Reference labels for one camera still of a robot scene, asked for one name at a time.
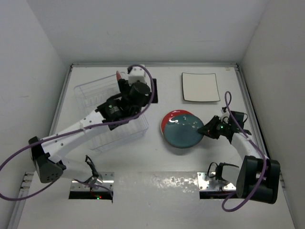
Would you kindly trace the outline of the dark blue round plate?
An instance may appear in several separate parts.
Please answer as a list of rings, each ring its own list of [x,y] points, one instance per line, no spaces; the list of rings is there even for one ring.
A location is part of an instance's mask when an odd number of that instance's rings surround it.
[[[198,130],[204,124],[193,114],[180,114],[162,122],[161,130],[167,143],[176,148],[190,148],[197,145],[203,135]]]

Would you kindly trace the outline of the white square plate black rim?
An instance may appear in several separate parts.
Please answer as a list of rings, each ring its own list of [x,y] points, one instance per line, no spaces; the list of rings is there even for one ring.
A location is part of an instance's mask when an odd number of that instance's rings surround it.
[[[209,104],[209,105],[217,105],[220,101],[190,101],[182,98],[182,102],[184,104]]]

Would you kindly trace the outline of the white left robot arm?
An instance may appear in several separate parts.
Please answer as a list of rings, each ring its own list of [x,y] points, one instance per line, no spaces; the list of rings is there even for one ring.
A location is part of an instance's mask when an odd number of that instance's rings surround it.
[[[39,139],[29,140],[31,158],[41,183],[50,183],[60,177],[76,179],[86,184],[96,181],[99,173],[94,163],[67,159],[66,155],[83,143],[114,130],[138,118],[152,103],[158,102],[156,79],[146,83],[119,79],[120,92],[93,109],[86,117],[65,130]]]

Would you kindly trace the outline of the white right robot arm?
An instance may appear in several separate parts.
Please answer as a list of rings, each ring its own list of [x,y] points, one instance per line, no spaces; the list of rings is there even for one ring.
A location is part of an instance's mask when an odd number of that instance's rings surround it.
[[[274,204],[277,200],[280,164],[271,160],[254,143],[252,134],[244,129],[247,115],[241,112],[226,112],[214,116],[200,127],[198,133],[211,139],[224,136],[243,160],[240,166],[219,163],[215,171],[208,171],[210,178],[222,183],[232,183],[236,196],[242,199]]]

